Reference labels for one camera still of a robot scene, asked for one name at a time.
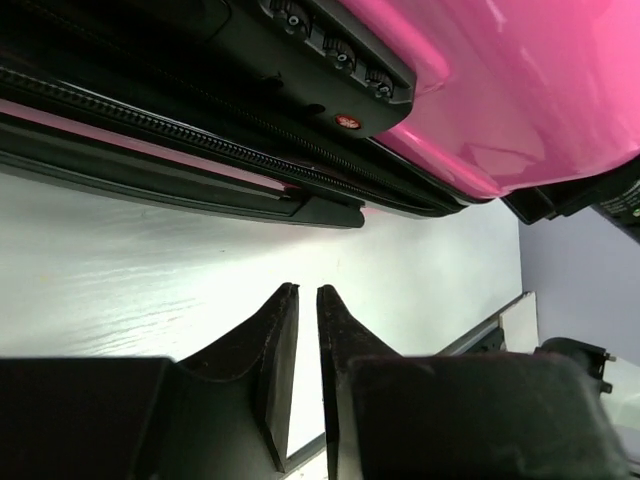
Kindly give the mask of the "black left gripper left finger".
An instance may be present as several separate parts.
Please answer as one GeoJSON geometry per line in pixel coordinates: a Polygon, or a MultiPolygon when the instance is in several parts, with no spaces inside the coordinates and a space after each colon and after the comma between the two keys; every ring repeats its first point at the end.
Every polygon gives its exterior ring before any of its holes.
{"type": "Polygon", "coordinates": [[[5,479],[279,479],[287,460],[298,288],[181,360],[5,358],[5,479]]]}

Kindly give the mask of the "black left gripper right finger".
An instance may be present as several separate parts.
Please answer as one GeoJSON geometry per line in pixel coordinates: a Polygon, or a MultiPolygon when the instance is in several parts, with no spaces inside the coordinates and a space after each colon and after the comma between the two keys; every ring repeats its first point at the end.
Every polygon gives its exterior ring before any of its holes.
{"type": "Polygon", "coordinates": [[[624,479],[596,381],[540,351],[405,357],[317,293],[332,479],[624,479]]]}

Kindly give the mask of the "pink hard-shell suitcase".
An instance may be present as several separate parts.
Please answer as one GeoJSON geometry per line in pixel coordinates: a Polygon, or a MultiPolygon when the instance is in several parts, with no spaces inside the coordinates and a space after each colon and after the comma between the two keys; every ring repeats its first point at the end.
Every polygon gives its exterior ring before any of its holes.
{"type": "Polygon", "coordinates": [[[635,1],[1,5],[1,168],[55,185],[359,228],[635,157],[635,1]]]}

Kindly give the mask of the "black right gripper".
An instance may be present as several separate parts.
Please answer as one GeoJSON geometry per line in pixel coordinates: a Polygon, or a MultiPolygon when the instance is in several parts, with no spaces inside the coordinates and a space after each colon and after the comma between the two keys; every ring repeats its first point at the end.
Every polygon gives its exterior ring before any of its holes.
{"type": "Polygon", "coordinates": [[[502,201],[527,225],[593,208],[625,234],[638,235],[639,157],[601,175],[519,189],[502,201]]]}

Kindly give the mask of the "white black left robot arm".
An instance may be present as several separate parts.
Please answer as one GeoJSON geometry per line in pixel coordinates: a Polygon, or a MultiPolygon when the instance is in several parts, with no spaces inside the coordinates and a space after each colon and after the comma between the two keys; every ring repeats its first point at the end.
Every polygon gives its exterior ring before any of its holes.
{"type": "MultiPolygon", "coordinates": [[[[629,479],[601,395],[608,353],[559,338],[532,353],[405,357],[334,287],[316,298],[332,479],[629,479]]],[[[281,479],[298,336],[281,285],[199,352],[5,358],[5,479],[281,479]]]]}

